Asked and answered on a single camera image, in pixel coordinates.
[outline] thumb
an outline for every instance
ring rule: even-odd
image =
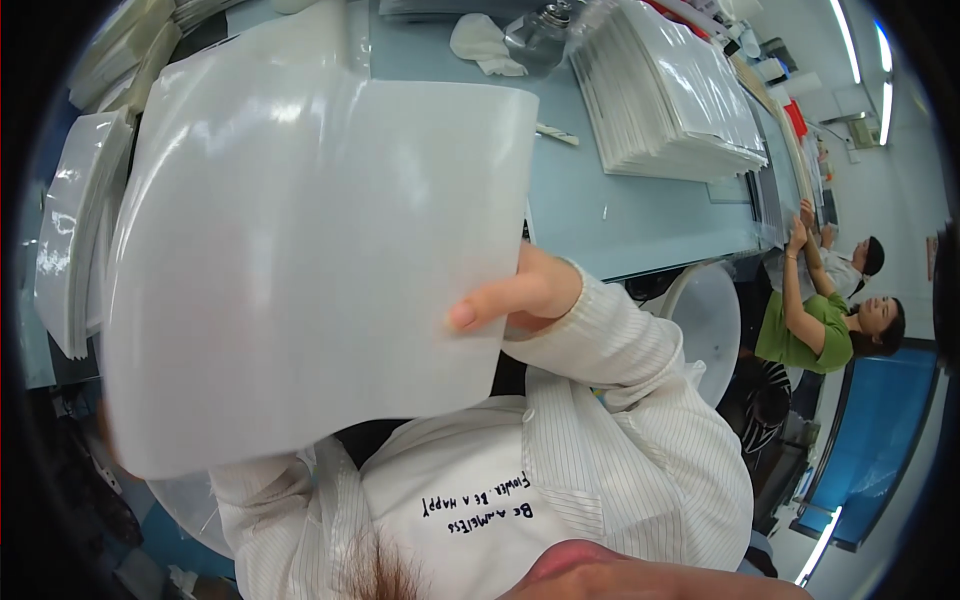
[[[543,276],[523,273],[471,292],[450,308],[446,321],[452,329],[472,331],[510,313],[542,306],[548,300],[549,289]]]

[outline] hand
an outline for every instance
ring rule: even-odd
[[[806,244],[806,227],[800,217],[793,215],[793,232],[790,233],[790,241],[787,242],[786,248],[796,254],[804,244]]]
[[[800,220],[803,222],[804,227],[813,227],[813,204],[811,204],[806,198],[800,200]]]
[[[833,246],[833,226],[830,224],[824,225],[824,228],[820,230],[820,237],[820,245],[829,250]]]
[[[507,315],[511,327],[540,331],[573,308],[583,287],[572,265],[523,242],[516,275],[474,290],[450,308],[446,320],[454,330],[472,331]]]

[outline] fingernail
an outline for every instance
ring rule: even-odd
[[[453,308],[446,313],[446,324],[451,329],[463,329],[467,325],[476,321],[477,314],[473,307],[466,302],[457,302]]]

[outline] desk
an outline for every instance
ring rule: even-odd
[[[236,7],[263,9],[252,11],[259,16],[246,20],[245,27],[279,16],[266,6],[268,1],[248,0]],[[375,78],[498,84],[527,89],[540,97],[541,122],[580,137],[578,147],[544,137],[535,144],[529,203],[537,243],[545,250],[569,257],[593,275],[611,281],[761,249],[749,200],[745,191],[743,197],[737,199],[735,186],[724,186],[723,193],[714,193],[711,197],[710,190],[717,188],[708,188],[705,183],[605,175],[587,109],[568,63],[544,80],[487,77],[474,62],[460,60],[450,52],[452,22],[391,22],[377,14],[378,8],[379,0],[371,0],[371,71]],[[238,33],[228,30],[223,13],[213,15],[210,20],[217,21],[219,28],[201,28],[186,37],[181,46],[188,44],[190,37],[210,31],[222,32],[219,36]],[[768,129],[768,144],[770,137],[777,136],[782,143],[780,130]],[[773,154],[776,176],[789,173],[792,178],[789,156]],[[796,187],[796,181],[785,180],[784,185]],[[603,218],[605,208],[606,220]],[[33,230],[27,229],[23,231],[23,239],[36,238],[39,222]],[[36,316],[32,314],[31,302],[21,302],[20,308]],[[42,331],[33,327],[22,333],[31,338],[22,340],[24,349],[29,350],[25,356],[28,371],[36,374],[31,377],[30,387],[63,385],[89,378],[85,371],[77,376],[66,376],[66,373],[61,376],[60,372],[54,376],[56,369],[50,368],[50,342],[40,339]]]

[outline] stack of plastic sheets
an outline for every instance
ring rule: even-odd
[[[174,0],[127,0],[97,32],[70,75],[70,103],[85,112],[143,110],[177,42]]]
[[[482,12],[493,18],[515,19],[543,4],[546,0],[380,0],[380,14],[431,20]]]
[[[176,0],[173,20],[185,32],[190,32],[200,25],[200,22],[231,6],[240,4],[244,0]]]
[[[126,184],[132,140],[126,119],[125,109],[77,119],[44,202],[34,307],[67,358],[86,357],[88,297],[100,298]]]
[[[572,54],[604,171],[715,181],[766,165],[723,53],[623,0]]]

